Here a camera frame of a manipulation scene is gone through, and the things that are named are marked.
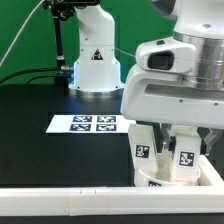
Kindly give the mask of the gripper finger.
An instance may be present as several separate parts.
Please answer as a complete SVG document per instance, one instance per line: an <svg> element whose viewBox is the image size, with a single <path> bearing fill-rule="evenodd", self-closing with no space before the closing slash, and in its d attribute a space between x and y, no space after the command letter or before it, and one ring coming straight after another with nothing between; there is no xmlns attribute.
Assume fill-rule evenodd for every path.
<svg viewBox="0 0 224 224"><path fill-rule="evenodd" d="M204 138L204 143L206 145L205 155L209 155L212 149L212 146L222 137L222 129L210 128L209 133Z"/></svg>

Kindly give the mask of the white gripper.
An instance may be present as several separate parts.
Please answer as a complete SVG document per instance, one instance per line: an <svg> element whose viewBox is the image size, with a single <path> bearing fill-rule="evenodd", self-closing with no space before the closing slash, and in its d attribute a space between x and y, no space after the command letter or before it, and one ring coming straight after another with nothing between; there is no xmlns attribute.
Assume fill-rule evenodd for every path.
<svg viewBox="0 0 224 224"><path fill-rule="evenodd" d="M188 88L178 74L134 65L126 79L121 114L128 120L161 123L163 149L171 150L171 124L224 129L224 91Z"/></svg>

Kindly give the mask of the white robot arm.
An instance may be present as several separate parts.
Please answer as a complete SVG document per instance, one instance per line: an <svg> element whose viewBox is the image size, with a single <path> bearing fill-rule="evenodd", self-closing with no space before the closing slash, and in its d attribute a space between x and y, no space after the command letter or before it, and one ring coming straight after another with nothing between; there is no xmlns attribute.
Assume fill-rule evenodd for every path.
<svg viewBox="0 0 224 224"><path fill-rule="evenodd" d="M122 115L158 123L207 128L211 147L224 133L224 0L149 0L176 21L173 35L142 43L125 83L114 57L113 22L99 6L77 10L80 56L71 88L91 97L121 87Z"/></svg>

